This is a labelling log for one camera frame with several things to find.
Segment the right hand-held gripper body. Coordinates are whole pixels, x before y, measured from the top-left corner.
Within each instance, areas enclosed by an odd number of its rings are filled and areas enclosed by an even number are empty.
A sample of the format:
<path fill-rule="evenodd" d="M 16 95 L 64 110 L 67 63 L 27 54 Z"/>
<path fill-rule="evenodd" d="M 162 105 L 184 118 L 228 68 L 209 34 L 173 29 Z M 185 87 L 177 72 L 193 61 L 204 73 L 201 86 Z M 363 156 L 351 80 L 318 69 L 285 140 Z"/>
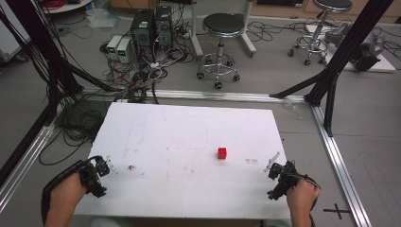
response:
<path fill-rule="evenodd" d="M 278 184 L 268 192 L 268 198 L 277 201 L 283 195 L 286 195 L 287 191 L 296 185 L 296 175 L 295 165 L 291 161 L 287 161 L 283 166 L 274 163 L 269 168 L 268 177 L 272 180 L 278 179 Z"/>

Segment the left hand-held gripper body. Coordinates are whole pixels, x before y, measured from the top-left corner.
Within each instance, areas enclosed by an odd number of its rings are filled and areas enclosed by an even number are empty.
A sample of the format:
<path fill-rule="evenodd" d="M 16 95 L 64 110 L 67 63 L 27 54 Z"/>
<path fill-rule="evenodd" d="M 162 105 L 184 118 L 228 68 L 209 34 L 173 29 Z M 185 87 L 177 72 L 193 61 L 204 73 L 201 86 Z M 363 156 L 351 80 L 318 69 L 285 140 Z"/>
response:
<path fill-rule="evenodd" d="M 97 155 L 85 160 L 78 169 L 81 183 L 88 193 L 100 198 L 106 195 L 107 188 L 101 184 L 100 178 L 110 173 L 110 168 L 102 156 Z"/>

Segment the person's right hand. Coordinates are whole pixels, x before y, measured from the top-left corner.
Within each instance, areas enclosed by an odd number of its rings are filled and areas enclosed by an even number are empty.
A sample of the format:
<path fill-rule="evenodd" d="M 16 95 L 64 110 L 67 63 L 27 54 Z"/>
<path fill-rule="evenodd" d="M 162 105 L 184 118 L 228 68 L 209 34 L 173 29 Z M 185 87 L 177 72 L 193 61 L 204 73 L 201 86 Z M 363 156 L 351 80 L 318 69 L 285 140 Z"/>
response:
<path fill-rule="evenodd" d="M 287 191 L 287 203 L 291 219 L 306 218 L 312 210 L 314 201 L 319 197 L 321 189 L 306 180 L 299 180 Z"/>

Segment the person's left hand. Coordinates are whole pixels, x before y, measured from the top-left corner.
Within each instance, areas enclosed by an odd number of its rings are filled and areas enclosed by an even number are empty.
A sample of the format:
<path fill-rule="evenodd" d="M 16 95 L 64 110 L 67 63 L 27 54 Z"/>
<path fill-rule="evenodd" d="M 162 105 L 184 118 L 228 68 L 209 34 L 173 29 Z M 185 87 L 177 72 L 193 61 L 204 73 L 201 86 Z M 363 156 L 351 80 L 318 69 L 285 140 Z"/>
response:
<path fill-rule="evenodd" d="M 81 183 L 78 173 L 68 176 L 52 190 L 47 218 L 72 217 L 86 192 L 87 188 Z"/>

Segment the white power supply box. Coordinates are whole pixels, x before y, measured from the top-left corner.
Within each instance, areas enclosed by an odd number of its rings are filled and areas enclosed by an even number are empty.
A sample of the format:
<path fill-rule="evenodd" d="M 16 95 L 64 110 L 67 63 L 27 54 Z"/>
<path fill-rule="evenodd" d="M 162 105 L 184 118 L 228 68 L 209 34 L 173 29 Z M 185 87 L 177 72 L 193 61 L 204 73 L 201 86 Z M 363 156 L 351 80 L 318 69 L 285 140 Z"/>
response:
<path fill-rule="evenodd" d="M 121 35 L 114 35 L 106 45 L 108 58 L 112 61 L 118 60 L 117 47 L 122 39 Z"/>
<path fill-rule="evenodd" d="M 118 59 L 121 63 L 128 63 L 131 60 L 130 48 L 131 40 L 129 38 L 123 38 L 116 49 Z"/>

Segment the black computer tower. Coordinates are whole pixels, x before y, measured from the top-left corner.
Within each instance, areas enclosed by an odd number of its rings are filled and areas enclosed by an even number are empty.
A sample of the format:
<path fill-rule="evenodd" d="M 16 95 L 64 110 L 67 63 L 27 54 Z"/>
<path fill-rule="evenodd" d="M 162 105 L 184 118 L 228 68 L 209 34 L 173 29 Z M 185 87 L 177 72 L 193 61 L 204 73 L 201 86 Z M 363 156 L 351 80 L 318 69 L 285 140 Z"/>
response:
<path fill-rule="evenodd" d="M 131 36 L 136 55 L 143 54 L 148 61 L 154 61 L 155 41 L 154 12 L 152 9 L 138 9 L 131 23 Z"/>
<path fill-rule="evenodd" d="M 159 6 L 155 10 L 156 41 L 163 51 L 173 46 L 171 13 L 171 6 Z"/>

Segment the clear plastic bag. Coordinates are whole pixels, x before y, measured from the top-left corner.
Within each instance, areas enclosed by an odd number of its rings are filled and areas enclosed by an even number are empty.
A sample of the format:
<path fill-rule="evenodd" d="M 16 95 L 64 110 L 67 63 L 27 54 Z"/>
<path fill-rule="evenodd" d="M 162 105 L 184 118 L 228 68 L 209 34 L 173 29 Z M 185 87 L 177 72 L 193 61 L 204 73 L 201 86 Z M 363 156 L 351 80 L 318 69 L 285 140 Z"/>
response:
<path fill-rule="evenodd" d="M 88 9 L 85 13 L 90 28 L 116 27 L 119 22 L 119 18 L 107 9 Z"/>

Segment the black round stool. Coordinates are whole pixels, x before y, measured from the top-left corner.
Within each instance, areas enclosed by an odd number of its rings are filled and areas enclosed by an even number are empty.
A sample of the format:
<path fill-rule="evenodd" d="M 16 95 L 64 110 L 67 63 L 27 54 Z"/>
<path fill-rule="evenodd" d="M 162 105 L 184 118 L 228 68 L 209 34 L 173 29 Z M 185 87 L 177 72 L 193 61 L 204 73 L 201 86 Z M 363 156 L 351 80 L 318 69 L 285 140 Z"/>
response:
<path fill-rule="evenodd" d="M 302 35 L 297 38 L 295 44 L 288 51 L 288 56 L 292 57 L 296 49 L 302 49 L 307 52 L 307 57 L 304 60 L 304 65 L 308 66 L 311 64 L 311 57 L 316 54 L 320 57 L 319 63 L 325 62 L 327 55 L 327 43 L 320 38 L 323 25 L 330 12 L 333 13 L 344 13 L 349 11 L 353 4 L 350 0 L 312 0 L 312 3 L 318 9 L 321 9 L 316 29 L 312 33 Z"/>
<path fill-rule="evenodd" d="M 214 87 L 221 89 L 221 76 L 233 75 L 233 81 L 239 81 L 235 60 L 224 52 L 224 38 L 236 38 L 245 29 L 244 22 L 237 16 L 229 13 L 214 13 L 206 16 L 202 21 L 202 28 L 210 35 L 219 37 L 218 50 L 201 58 L 197 72 L 197 79 L 204 79 L 205 74 L 215 76 Z"/>

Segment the grey machine on white board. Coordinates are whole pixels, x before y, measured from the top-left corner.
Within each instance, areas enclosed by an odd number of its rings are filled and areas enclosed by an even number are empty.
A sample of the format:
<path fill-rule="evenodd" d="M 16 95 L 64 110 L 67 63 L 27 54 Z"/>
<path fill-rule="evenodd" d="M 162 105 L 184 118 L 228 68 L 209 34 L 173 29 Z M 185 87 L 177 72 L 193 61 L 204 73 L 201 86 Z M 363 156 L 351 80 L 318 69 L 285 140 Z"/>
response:
<path fill-rule="evenodd" d="M 350 27 L 347 23 L 339 27 L 323 26 L 318 36 L 318 54 L 323 57 L 324 65 L 331 61 Z M 383 51 L 384 40 L 370 32 L 344 69 L 357 72 L 394 72 L 395 67 L 382 55 Z"/>

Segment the white round table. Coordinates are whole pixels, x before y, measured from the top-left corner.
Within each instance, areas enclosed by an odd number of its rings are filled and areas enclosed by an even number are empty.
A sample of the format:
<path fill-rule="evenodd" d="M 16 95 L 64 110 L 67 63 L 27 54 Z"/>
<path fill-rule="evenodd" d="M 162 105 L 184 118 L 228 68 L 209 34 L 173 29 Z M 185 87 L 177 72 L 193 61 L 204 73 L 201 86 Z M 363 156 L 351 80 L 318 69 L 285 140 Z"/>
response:
<path fill-rule="evenodd" d="M 55 14 L 55 13 L 67 12 L 67 11 L 71 11 L 71 10 L 75 10 L 75 9 L 82 9 L 84 7 L 87 7 L 88 5 L 91 5 L 92 3 L 93 3 L 93 0 L 79 0 L 79 2 L 76 4 L 64 3 L 62 6 L 55 7 L 55 8 L 43 6 L 42 10 L 46 14 Z"/>

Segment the aluminium floor rail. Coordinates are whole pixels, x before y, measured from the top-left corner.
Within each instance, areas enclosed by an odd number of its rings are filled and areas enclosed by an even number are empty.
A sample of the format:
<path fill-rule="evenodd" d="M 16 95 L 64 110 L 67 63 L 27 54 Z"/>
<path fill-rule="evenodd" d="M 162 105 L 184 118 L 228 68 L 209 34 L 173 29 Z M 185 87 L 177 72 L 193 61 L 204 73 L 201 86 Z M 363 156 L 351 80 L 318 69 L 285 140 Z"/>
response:
<path fill-rule="evenodd" d="M 0 214 L 6 209 L 10 199 L 33 166 L 39 153 L 43 150 L 55 130 L 54 126 L 44 126 L 28 144 L 25 154 L 7 177 L 5 184 L 0 187 Z"/>
<path fill-rule="evenodd" d="M 351 215 L 357 227 L 373 227 L 366 213 L 366 210 L 359 198 L 358 192 L 354 186 L 352 178 L 348 172 L 346 164 L 340 153 L 340 149 L 333 136 L 330 136 L 323 126 L 324 114 L 320 107 L 312 107 L 318 128 L 320 130 L 323 143 L 328 153 L 329 160 L 338 177 L 340 187 L 350 208 Z"/>
<path fill-rule="evenodd" d="M 252 103 L 305 103 L 302 96 L 287 96 L 284 98 L 272 97 L 265 94 L 244 94 L 225 92 L 200 92 L 200 91 L 179 91 L 156 89 L 153 93 L 149 91 L 147 96 L 156 95 L 163 99 L 193 99 L 208 101 L 229 101 L 229 102 L 252 102 Z"/>

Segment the black metal frame post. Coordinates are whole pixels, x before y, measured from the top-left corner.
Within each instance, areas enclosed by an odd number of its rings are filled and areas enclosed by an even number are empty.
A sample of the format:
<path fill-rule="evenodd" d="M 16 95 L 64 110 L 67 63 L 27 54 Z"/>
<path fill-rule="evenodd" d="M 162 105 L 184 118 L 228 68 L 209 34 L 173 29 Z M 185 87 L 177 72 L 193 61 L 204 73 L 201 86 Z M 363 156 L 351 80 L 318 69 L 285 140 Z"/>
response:
<path fill-rule="evenodd" d="M 316 76 L 296 84 L 280 93 L 270 95 L 284 98 L 313 84 L 312 90 L 304 96 L 304 100 L 312 106 L 319 106 L 326 96 L 323 128 L 332 137 L 332 116 L 337 87 L 337 80 L 352 55 L 375 27 L 394 0 L 368 0 L 367 4 L 355 20 L 349 33 L 325 68 Z"/>
<path fill-rule="evenodd" d="M 34 122 L 25 135 L 23 140 L 11 153 L 9 158 L 0 168 L 0 187 L 3 186 L 9 178 L 11 172 L 21 161 L 23 155 L 27 152 L 27 147 L 33 142 L 33 139 L 39 133 L 43 126 L 48 126 L 56 117 L 56 111 L 59 102 L 64 97 L 74 97 L 82 92 L 83 87 L 77 82 L 75 76 L 89 81 L 105 92 L 117 92 L 118 89 L 99 79 L 91 76 L 83 69 L 79 69 L 70 63 L 61 55 L 56 46 L 48 26 L 38 12 L 31 0 L 5 0 L 11 11 L 21 23 L 22 27 L 33 42 L 33 45 L 27 44 L 25 39 L 18 33 L 6 14 L 0 9 L 0 21 L 9 30 L 17 43 L 25 50 L 28 57 L 32 60 L 34 68 L 39 76 L 47 84 L 48 104 L 41 112 L 40 116 Z"/>

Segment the white table leg frame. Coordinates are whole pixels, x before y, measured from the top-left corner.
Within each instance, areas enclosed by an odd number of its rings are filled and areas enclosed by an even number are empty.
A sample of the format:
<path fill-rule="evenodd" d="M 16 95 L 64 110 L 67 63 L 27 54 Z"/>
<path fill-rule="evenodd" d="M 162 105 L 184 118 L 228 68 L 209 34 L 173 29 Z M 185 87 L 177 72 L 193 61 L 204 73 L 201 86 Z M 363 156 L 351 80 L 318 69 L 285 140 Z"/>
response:
<path fill-rule="evenodd" d="M 189 37 L 195 50 L 196 59 L 199 60 L 203 56 L 203 51 L 197 36 L 197 11 L 196 11 L 197 0 L 190 0 L 190 4 L 191 4 L 191 29 L 189 30 Z M 257 52 L 256 48 L 254 47 L 253 43 L 251 42 L 247 34 L 248 22 L 250 19 L 252 6 L 253 6 L 253 0 L 246 0 L 243 14 L 244 30 L 240 35 L 240 39 L 245 44 L 245 47 L 248 50 L 251 58 Z"/>

